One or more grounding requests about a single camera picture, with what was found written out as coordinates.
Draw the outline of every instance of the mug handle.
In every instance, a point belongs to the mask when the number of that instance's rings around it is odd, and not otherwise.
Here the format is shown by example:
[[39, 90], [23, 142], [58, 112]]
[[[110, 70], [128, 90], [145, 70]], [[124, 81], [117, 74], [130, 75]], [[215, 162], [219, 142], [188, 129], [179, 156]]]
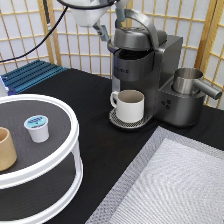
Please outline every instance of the mug handle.
[[111, 105], [114, 107], [114, 108], [117, 108], [117, 105], [114, 103], [114, 95], [117, 95], [118, 96], [119, 92], [117, 91], [114, 91], [111, 93], [110, 95], [110, 102], [111, 102]]

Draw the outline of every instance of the white mug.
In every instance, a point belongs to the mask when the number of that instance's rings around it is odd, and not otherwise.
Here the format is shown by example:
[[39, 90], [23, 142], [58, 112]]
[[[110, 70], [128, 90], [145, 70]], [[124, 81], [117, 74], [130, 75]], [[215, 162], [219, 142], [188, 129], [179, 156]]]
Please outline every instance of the white mug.
[[116, 108], [116, 116], [125, 123], [135, 123], [144, 116], [145, 97], [136, 90], [124, 90], [122, 92], [114, 91], [111, 93], [111, 105]]

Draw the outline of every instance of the coffee machine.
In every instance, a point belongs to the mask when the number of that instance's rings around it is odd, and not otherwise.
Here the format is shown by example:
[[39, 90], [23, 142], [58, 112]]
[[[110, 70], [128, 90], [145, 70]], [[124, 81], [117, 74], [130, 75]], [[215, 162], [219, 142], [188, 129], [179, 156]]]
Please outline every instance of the coffee machine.
[[[156, 30], [149, 17], [135, 10], [125, 9], [125, 17], [136, 20], [142, 27], [125, 28], [118, 20], [115, 23], [115, 34], [108, 41], [108, 50], [113, 54], [112, 90], [142, 92], [145, 116], [136, 124], [126, 124], [112, 110], [110, 121], [127, 130], [144, 126], [152, 117], [178, 127], [196, 124], [206, 91], [182, 94], [173, 89], [183, 38]], [[212, 87], [206, 88], [212, 89], [216, 98], [221, 96]]]

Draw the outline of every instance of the black table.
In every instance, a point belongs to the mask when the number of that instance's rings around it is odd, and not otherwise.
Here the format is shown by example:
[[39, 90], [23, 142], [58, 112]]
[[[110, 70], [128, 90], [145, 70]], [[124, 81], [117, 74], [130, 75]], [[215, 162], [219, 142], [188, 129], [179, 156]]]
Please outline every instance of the black table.
[[80, 124], [83, 182], [72, 202], [49, 224], [85, 223], [158, 126], [224, 150], [224, 111], [206, 106], [192, 128], [179, 129], [153, 120], [136, 132], [116, 129], [108, 119], [111, 85], [109, 79], [70, 69], [23, 92], [64, 101]]

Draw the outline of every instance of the metal milk frother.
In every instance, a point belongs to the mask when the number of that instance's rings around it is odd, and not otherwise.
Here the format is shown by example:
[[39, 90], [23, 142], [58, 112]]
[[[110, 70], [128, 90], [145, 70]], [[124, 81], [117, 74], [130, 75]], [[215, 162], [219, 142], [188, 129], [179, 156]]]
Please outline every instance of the metal milk frother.
[[175, 71], [173, 89], [181, 94], [193, 95], [202, 91], [217, 100], [222, 93], [202, 82], [203, 73], [195, 68], [179, 68]]

